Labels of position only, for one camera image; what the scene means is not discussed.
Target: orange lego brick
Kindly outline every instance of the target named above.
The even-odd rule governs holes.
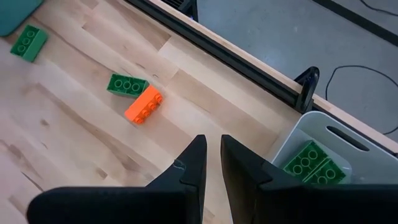
[[[145,119],[160,105],[163,97],[149,85],[148,88],[135,100],[135,102],[124,112],[126,118],[136,124],[142,124]]]

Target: duplo block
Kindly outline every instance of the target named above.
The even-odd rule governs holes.
[[[137,98],[149,86],[149,82],[140,78],[112,74],[107,90],[116,95]]]
[[[126,118],[136,124],[142,124],[145,119],[161,104],[162,95],[149,85],[148,88],[124,112]]]
[[[345,173],[330,159],[311,176],[307,177],[304,182],[309,184],[338,184],[345,176]]]
[[[284,171],[298,177],[300,180],[305,180],[321,165],[326,163],[327,160],[330,160],[328,155],[313,141],[310,141],[299,154],[284,167]]]
[[[18,55],[28,62],[33,62],[46,40],[47,34],[42,29],[26,25],[10,53]]]

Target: white plastic bin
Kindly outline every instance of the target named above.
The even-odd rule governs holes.
[[[308,140],[341,167],[347,175],[342,184],[398,184],[398,158],[318,111],[304,114],[290,132],[281,134],[266,159],[282,169]]]

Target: green lego brick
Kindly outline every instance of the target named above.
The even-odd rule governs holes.
[[[140,78],[112,74],[107,90],[111,93],[137,98],[149,86],[149,82]]]
[[[338,184],[346,174],[330,159],[304,182],[309,184]]]
[[[300,180],[312,175],[321,165],[326,163],[328,155],[315,142],[307,142],[305,147],[285,167],[284,171]]]
[[[26,25],[10,53],[33,62],[47,40],[47,34],[37,27]]]

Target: wood grain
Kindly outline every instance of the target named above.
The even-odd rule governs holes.
[[[251,55],[153,1],[300,90]],[[300,117],[122,0],[47,0],[25,23],[45,29],[49,39],[34,63],[9,54],[22,28],[0,39],[0,180],[6,183],[0,186],[0,223],[25,223],[30,200],[54,187],[144,186],[197,134],[205,134],[208,142],[204,223],[230,223],[221,135],[231,134],[265,155],[279,133]],[[164,95],[162,106],[143,125],[123,116],[134,100],[106,91],[112,72],[149,80]],[[395,142],[322,103],[397,149]]]

